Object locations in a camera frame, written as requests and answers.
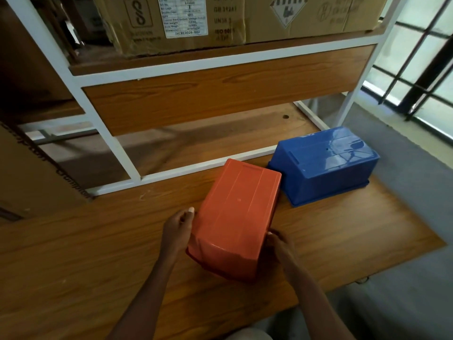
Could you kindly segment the person's right hand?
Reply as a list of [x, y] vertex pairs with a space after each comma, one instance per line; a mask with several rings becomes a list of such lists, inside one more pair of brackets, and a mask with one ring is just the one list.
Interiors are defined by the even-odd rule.
[[283, 269], [286, 280], [292, 287], [294, 287], [299, 280], [298, 276], [301, 271], [295, 247], [284, 233], [273, 228], [269, 229], [268, 232], [278, 234], [280, 239], [284, 241], [282, 248], [273, 249], [273, 251]]

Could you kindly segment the person's left hand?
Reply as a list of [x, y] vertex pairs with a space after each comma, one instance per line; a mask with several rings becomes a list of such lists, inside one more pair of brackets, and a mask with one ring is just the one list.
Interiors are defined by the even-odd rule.
[[178, 254], [187, 248], [192, 227], [180, 226], [178, 221], [178, 217], [185, 210], [177, 211], [164, 223], [159, 259], [174, 262]]

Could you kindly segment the orange plastic bin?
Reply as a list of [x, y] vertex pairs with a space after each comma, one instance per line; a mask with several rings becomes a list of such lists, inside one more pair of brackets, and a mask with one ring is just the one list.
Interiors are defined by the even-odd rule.
[[225, 279], [253, 281], [281, 177], [280, 172], [228, 159], [195, 215], [186, 254]]

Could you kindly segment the person's left forearm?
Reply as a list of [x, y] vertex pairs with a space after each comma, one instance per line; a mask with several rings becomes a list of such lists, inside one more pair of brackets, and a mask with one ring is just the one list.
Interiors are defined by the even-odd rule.
[[126, 311], [105, 340], [153, 340], [177, 254], [160, 255]]

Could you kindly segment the person's right forearm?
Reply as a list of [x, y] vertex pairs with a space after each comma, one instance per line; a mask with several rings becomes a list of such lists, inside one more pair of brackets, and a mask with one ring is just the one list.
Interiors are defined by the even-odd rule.
[[320, 285], [305, 270], [296, 268], [284, 273], [297, 296], [311, 340], [356, 340]]

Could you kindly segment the blue plastic bin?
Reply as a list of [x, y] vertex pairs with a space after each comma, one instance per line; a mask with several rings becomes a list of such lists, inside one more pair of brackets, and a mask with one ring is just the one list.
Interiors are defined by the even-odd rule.
[[363, 188], [380, 156], [346, 127], [280, 141], [267, 168], [293, 207]]

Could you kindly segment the wooden shelf panel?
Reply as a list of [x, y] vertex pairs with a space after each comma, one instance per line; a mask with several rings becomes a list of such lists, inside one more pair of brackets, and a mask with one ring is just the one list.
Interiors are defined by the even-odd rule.
[[113, 136], [355, 88], [374, 45], [84, 87]]

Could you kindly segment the brown cardboard box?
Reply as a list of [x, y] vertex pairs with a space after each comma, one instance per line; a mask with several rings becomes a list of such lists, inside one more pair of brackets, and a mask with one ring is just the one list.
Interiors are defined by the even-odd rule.
[[0, 224], [90, 201], [91, 195], [23, 131], [0, 120]]

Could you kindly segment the large printed cardboard box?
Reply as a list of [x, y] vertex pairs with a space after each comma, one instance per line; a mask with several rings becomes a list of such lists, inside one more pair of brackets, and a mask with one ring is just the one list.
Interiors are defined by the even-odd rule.
[[126, 57], [369, 31], [387, 0], [94, 0]]

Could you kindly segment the black window grille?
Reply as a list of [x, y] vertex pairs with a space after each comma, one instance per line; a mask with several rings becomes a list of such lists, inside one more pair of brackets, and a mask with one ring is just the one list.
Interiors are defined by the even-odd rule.
[[453, 147], [453, 0], [407, 0], [361, 89]]

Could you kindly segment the white metal shelf frame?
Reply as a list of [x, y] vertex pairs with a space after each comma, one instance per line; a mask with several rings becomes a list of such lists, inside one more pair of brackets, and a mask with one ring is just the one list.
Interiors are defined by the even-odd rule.
[[377, 29], [322, 37], [287, 39], [236, 47], [219, 47], [166, 55], [118, 58], [72, 67], [31, 0], [5, 0], [40, 52], [83, 110], [22, 126], [45, 133], [46, 128], [90, 122], [121, 165], [122, 178], [105, 184], [97, 176], [91, 195], [102, 195], [176, 178], [224, 165], [228, 159], [252, 160], [275, 152], [278, 142], [328, 128], [302, 101], [200, 119], [157, 129], [113, 136], [83, 88], [124, 81], [139, 81], [212, 68], [222, 68], [352, 47], [374, 45], [355, 88], [339, 108], [341, 125], [366, 75], [379, 55], [407, 0], [388, 0], [386, 16]]

